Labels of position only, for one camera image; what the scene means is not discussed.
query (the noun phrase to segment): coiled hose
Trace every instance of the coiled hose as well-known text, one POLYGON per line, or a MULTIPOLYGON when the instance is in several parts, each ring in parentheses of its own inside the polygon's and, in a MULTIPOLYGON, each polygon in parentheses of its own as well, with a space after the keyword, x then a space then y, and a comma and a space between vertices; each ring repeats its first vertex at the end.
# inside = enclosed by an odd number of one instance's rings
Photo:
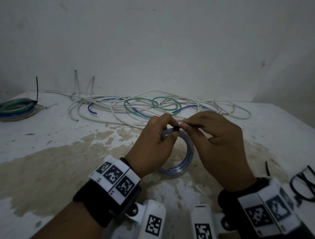
MULTIPOLYGON (((175 131, 178 131, 178 130, 179 129, 176 127, 172 128, 172 129, 163 130, 162 134, 161 134, 162 140, 164 140, 165 137, 168 136, 169 134, 171 134, 175 131)), ((186 153, 184 160, 179 165, 174 166, 174 167, 169 168, 169 169, 163 169, 163 168, 159 169, 159 172, 161 174, 164 174, 164 175, 170 176, 170 177, 176 177, 176 176, 183 174, 187 170, 189 165, 191 164, 192 158, 193 158, 194 152, 195 152, 194 144, 193 144, 191 138, 189 137, 189 135, 183 130, 179 130, 178 134, 179 134, 179 137, 181 137, 186 143, 187 153, 186 153)))

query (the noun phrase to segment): clear plastic tube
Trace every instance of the clear plastic tube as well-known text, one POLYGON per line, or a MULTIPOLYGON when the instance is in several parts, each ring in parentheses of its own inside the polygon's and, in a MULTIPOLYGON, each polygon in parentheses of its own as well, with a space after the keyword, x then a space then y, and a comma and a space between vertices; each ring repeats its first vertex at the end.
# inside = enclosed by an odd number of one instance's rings
MULTIPOLYGON (((162 140, 164 140, 166 136, 168 136, 169 134, 171 134, 175 131, 176 131, 176 129, 174 129, 174 128, 163 130, 162 134, 161 134, 162 140)), ((191 138, 189 137, 189 135, 183 130, 179 130, 178 134, 179 134, 179 137, 181 137, 186 143, 187 153, 186 153, 184 160, 179 165, 174 166, 174 167, 169 168, 169 169, 163 169, 163 168, 159 169, 159 172, 161 174, 164 174, 164 175, 170 176, 170 177, 176 177, 176 176, 183 174, 187 170, 189 165, 191 164, 192 158, 194 157, 194 152, 195 152, 194 144, 193 144, 191 138)))

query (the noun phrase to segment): white table surface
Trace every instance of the white table surface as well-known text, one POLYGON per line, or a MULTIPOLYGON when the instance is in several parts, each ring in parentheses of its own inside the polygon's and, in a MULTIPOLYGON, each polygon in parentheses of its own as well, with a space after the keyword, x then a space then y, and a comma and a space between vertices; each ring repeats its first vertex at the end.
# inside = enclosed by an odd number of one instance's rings
MULTIPOLYGON (((18 97, 35 98, 35 93, 18 97)), ((42 93, 39 103, 56 105, 23 121, 0 122, 0 238, 31 237, 71 200, 104 156, 124 156, 140 134, 128 126, 71 120, 67 115, 71 101, 65 96, 42 93)), ((255 175, 266 175, 266 160, 271 175, 284 183, 306 165, 315 169, 315 129, 272 104, 237 104, 253 116, 227 118, 243 129, 255 175)), ((193 110, 184 114, 188 117, 193 110)), ((115 120, 110 113, 102 117, 115 120)), ((178 163, 183 155, 185 147, 177 142, 168 164, 178 163)), ((202 168, 197 153, 180 178, 166 179, 154 173, 141 186, 139 202, 149 198, 166 206, 163 238, 192 238, 189 210, 195 204, 209 203, 214 211, 220 210, 216 197, 221 188, 202 168)), ((303 202, 300 210, 302 220, 314 232, 315 204, 303 202)), ((132 233, 131 222, 113 222, 104 237, 131 238, 132 233)))

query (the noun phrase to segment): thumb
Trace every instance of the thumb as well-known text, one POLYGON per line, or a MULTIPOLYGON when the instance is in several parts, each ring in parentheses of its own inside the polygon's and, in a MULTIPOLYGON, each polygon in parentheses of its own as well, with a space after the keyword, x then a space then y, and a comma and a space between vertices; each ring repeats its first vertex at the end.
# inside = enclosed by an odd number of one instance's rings
POLYGON ((190 136, 190 138, 192 139, 196 149, 198 151, 202 151, 202 149, 204 148, 205 144, 208 144, 209 141, 207 140, 207 138, 204 136, 204 134, 202 132, 200 132, 199 129, 195 128, 195 127, 191 127, 190 125, 186 124, 186 123, 180 123, 180 128, 182 128, 183 130, 185 130, 187 132, 187 134, 190 136))
POLYGON ((175 131, 173 133, 170 133, 166 138, 160 143, 161 147, 163 148, 163 151, 168 155, 168 157, 172 153, 172 149, 174 147, 174 144, 177 140, 178 132, 175 131))

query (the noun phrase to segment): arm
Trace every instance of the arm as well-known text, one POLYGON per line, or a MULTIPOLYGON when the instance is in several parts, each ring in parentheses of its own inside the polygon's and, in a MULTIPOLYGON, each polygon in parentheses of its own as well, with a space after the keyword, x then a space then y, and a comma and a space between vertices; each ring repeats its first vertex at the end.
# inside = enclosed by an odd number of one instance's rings
MULTIPOLYGON (((171 155, 178 132, 170 134, 162 142, 161 133, 163 129, 167 128, 168 124, 173 127, 178 126, 178 122, 170 114, 152 117, 132 149, 125 156, 133 171, 140 178, 157 171, 171 155)), ((87 191, 89 192, 88 200, 85 200, 84 203, 69 203, 32 239, 99 238, 104 229, 103 227, 106 227, 113 218, 108 212, 106 203, 102 201, 107 193, 97 183, 90 180, 78 191, 75 197, 80 198, 82 192, 87 191), (104 205, 104 207, 100 209, 97 205, 104 205), (101 219, 103 227, 95 219, 101 219)))
MULTIPOLYGON (((219 194, 218 203, 226 215, 228 224, 238 230, 242 239, 259 238, 239 198, 257 193, 267 187, 269 181, 254 177, 246 160, 242 129, 222 115, 211 111, 199 112, 185 119, 180 127, 191 137, 206 170, 224 188, 219 194), (207 139, 198 128, 211 134, 212 137, 207 139)), ((278 234, 264 238, 314 238, 314 236, 301 223, 297 229, 287 235, 278 234)))

